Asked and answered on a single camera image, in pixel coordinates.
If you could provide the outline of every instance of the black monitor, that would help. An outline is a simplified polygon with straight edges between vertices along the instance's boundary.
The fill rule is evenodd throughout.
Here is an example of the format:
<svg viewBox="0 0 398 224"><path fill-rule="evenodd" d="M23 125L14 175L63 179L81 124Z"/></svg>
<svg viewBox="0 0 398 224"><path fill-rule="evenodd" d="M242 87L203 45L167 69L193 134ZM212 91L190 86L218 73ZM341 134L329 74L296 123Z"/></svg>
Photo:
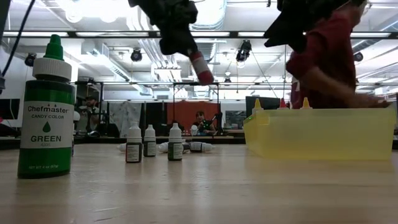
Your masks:
<svg viewBox="0 0 398 224"><path fill-rule="evenodd" d="M261 107L264 110L276 110L279 108L280 99L279 98L269 98L269 97L259 97L259 96L247 96L246 97L246 117L248 118L254 105L256 104L256 99L260 100Z"/></svg>
<svg viewBox="0 0 398 224"><path fill-rule="evenodd" d="M2 119L18 119L20 99L0 99L0 117Z"/></svg>

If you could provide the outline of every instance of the person's arm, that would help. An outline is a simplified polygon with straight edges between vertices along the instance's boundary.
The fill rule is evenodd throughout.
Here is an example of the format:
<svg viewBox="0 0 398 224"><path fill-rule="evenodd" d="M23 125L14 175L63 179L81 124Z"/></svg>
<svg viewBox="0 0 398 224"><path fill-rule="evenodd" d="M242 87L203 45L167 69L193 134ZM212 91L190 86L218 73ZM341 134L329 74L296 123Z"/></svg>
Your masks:
<svg viewBox="0 0 398 224"><path fill-rule="evenodd" d="M99 113L100 110L98 108L95 108L94 112L95 113ZM93 122L94 124L99 124L100 123L100 116L98 114L91 115L91 122Z"/></svg>
<svg viewBox="0 0 398 224"><path fill-rule="evenodd" d="M205 130L205 132L206 132L207 134L214 134L214 133L216 133L217 131L216 131L216 128L214 127L214 125L211 124L211 125L210 125L210 130Z"/></svg>
<svg viewBox="0 0 398 224"><path fill-rule="evenodd" d="M287 62L286 70L307 88L319 91L325 95L345 98L354 91L342 84L319 68L319 59L329 51L338 50L347 41L351 33L349 20L344 17L334 17L324 25L307 34L307 48L301 54L294 53Z"/></svg>

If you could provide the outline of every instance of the white bottle label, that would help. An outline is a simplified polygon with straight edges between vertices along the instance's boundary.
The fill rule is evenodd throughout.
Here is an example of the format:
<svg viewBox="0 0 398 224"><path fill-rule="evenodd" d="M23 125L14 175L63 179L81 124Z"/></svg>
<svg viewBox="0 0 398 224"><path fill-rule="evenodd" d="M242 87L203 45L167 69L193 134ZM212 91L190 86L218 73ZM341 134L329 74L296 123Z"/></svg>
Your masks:
<svg viewBox="0 0 398 224"><path fill-rule="evenodd" d="M173 144L173 147L174 147L174 159L182 159L182 152L184 151L182 143Z"/></svg>
<svg viewBox="0 0 398 224"><path fill-rule="evenodd" d="M25 101L21 148L43 149L72 146L73 105Z"/></svg>
<svg viewBox="0 0 398 224"><path fill-rule="evenodd" d="M139 145L126 145L126 162L139 162Z"/></svg>
<svg viewBox="0 0 398 224"><path fill-rule="evenodd" d="M156 155L156 142L148 142L147 143L147 152L148 152L148 156Z"/></svg>

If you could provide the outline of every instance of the chefmaster label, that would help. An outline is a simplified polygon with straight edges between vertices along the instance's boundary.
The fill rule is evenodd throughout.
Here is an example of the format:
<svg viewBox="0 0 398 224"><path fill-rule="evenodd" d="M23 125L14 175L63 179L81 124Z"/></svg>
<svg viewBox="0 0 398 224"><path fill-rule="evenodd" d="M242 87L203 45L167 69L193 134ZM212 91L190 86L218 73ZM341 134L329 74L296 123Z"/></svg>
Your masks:
<svg viewBox="0 0 398 224"><path fill-rule="evenodd" d="M74 107L50 101L25 101L21 148L63 148L72 146Z"/></svg>

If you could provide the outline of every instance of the small dropper bottle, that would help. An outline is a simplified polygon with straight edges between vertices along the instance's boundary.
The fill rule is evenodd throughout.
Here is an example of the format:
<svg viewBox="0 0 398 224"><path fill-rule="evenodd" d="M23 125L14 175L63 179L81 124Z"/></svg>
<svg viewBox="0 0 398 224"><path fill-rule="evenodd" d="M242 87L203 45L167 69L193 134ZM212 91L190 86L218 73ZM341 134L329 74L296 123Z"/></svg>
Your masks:
<svg viewBox="0 0 398 224"><path fill-rule="evenodd" d="M156 156L156 133L153 125L148 125L144 136L144 157Z"/></svg>
<svg viewBox="0 0 398 224"><path fill-rule="evenodd" d="M141 129L137 122L133 122L127 135L126 162L137 163L142 160L142 138Z"/></svg>
<svg viewBox="0 0 398 224"><path fill-rule="evenodd" d="M181 129L178 127L178 123L174 123L170 129L167 158L169 161L181 161L183 150Z"/></svg>

